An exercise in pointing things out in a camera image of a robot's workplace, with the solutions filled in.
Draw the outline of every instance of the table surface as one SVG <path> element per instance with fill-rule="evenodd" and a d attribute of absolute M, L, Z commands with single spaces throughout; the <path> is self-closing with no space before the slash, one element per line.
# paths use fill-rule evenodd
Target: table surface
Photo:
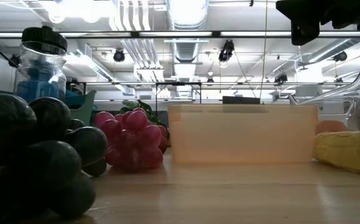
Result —
<path fill-rule="evenodd" d="M 145 174 L 109 169 L 82 218 L 25 223 L 360 224 L 360 174 L 319 162 L 276 166 L 178 166 Z"/>

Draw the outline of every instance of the black camera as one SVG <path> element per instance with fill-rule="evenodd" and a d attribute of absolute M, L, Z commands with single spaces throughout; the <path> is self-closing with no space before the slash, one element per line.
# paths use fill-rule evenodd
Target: black camera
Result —
<path fill-rule="evenodd" d="M 218 56 L 220 62 L 227 62 L 232 57 L 232 52 L 235 50 L 235 45 L 232 40 L 226 40 L 221 53 Z"/>
<path fill-rule="evenodd" d="M 113 55 L 115 62 L 123 62 L 125 59 L 123 49 L 116 49 L 116 53 Z"/>

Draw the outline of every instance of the clear plastic bottle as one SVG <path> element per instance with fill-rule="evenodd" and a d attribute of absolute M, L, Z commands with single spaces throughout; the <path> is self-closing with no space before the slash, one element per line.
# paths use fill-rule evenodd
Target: clear plastic bottle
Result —
<path fill-rule="evenodd" d="M 67 78 L 62 67 L 67 47 L 67 40 L 50 27 L 25 29 L 14 93 L 29 103 L 43 96 L 65 97 Z"/>

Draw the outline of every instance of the jar lid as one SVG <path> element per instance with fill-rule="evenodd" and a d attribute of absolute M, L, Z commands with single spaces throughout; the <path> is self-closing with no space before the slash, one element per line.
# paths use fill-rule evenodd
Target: jar lid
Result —
<path fill-rule="evenodd" d="M 24 42 L 35 42 L 35 44 L 27 44 L 26 47 L 30 47 L 32 50 L 38 52 L 54 55 L 59 55 L 62 50 L 66 52 L 68 48 L 66 38 L 58 32 L 54 32 L 53 29 L 48 26 L 24 29 L 22 32 L 22 43 Z"/>

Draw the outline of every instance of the teal object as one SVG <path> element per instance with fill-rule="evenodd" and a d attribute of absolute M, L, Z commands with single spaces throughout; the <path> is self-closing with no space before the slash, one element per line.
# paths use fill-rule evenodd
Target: teal object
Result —
<path fill-rule="evenodd" d="M 13 94 L 11 92 L 0 91 L 0 93 Z M 87 95 L 71 96 L 64 99 L 60 99 L 67 106 L 82 105 L 81 108 L 70 110 L 71 119 L 79 119 L 83 121 L 87 126 L 90 125 L 91 114 L 94 110 L 94 98 L 97 91 L 92 90 Z"/>

